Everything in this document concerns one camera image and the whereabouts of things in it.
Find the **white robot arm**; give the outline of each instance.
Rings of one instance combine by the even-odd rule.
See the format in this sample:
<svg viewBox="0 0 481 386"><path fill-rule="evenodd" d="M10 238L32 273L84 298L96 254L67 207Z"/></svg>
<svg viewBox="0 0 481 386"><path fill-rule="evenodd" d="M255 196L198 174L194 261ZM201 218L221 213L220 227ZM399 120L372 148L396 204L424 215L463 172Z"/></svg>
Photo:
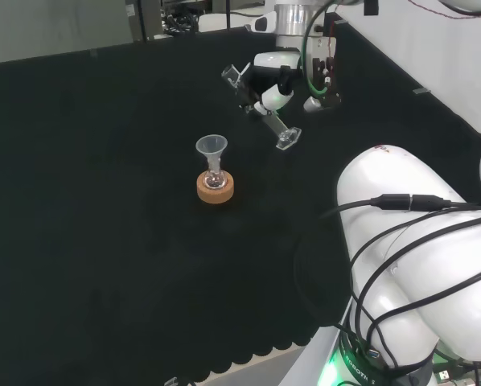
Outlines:
<svg viewBox="0 0 481 386"><path fill-rule="evenodd" d="M278 136L277 147L287 149L301 133L288 129L278 118L293 96L293 82L306 81L310 97L303 107L314 112L341 102L334 75L335 37L325 18L316 15L326 3L343 6L364 3L364 14L378 14L378 0L276 0L274 10L254 19L246 28L252 33L273 34L280 51L266 52L239 72L228 66L223 78L243 97L242 107L247 113L263 116L265 123ZM481 12L481 0L442 0L452 9Z"/></svg>

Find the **funnel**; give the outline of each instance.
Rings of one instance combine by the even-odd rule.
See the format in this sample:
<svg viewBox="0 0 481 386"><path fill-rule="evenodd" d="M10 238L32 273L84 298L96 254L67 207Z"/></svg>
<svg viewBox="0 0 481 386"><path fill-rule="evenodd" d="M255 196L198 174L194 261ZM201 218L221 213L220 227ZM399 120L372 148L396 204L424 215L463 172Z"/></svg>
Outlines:
<svg viewBox="0 0 481 386"><path fill-rule="evenodd" d="M209 189L220 189L226 185L226 175L220 169L220 156L226 149L228 141L222 135L207 135L195 143L195 148L208 161L208 170L204 176L204 184Z"/></svg>

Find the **green wire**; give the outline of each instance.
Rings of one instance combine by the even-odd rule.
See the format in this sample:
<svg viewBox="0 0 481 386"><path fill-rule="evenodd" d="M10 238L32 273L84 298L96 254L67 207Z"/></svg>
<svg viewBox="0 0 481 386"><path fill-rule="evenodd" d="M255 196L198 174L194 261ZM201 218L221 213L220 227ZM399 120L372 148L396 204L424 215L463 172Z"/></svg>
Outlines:
<svg viewBox="0 0 481 386"><path fill-rule="evenodd" d="M303 44L302 44L302 63L303 63L303 69L306 70L306 64L305 64L305 57L306 57L306 43L308 40L308 35L310 34L310 30L312 29L312 26L314 25L315 20L326 11L326 9L332 5L335 1L330 0L327 1L321 8L318 9L318 11L315 13L314 17L311 19L310 23L306 27L305 35L303 36ZM310 91L310 94L312 94L313 97L316 99L321 98L322 95L324 95L328 91L328 87L325 87L322 90L318 90L314 87L312 82L310 82L310 79L308 78L306 71L303 71L303 75L305 76L306 82L308 84L308 89Z"/></svg>

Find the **green led light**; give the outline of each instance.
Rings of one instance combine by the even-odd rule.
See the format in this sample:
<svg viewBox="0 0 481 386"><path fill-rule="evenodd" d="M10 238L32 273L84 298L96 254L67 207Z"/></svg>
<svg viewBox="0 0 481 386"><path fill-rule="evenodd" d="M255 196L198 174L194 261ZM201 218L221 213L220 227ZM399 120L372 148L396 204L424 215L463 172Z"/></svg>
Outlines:
<svg viewBox="0 0 481 386"><path fill-rule="evenodd" d="M318 386L332 386L337 381L337 369L333 358L327 362L323 368L323 372L319 377Z"/></svg>

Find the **black felt surface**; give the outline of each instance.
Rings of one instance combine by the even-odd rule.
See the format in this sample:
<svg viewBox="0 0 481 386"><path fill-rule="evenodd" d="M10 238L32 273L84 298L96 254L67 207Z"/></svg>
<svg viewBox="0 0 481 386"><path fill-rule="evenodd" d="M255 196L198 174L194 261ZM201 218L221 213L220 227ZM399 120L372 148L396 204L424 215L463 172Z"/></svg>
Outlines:
<svg viewBox="0 0 481 386"><path fill-rule="evenodd" d="M287 153L220 78L272 51L243 30L0 65L0 385L156 385L204 379L317 322L300 305L298 235L335 204L343 167L403 146L468 200L481 138L361 39L339 28L342 106L282 112ZM223 134L232 201L195 194L195 141ZM338 224L298 249L331 321L347 301Z"/></svg>

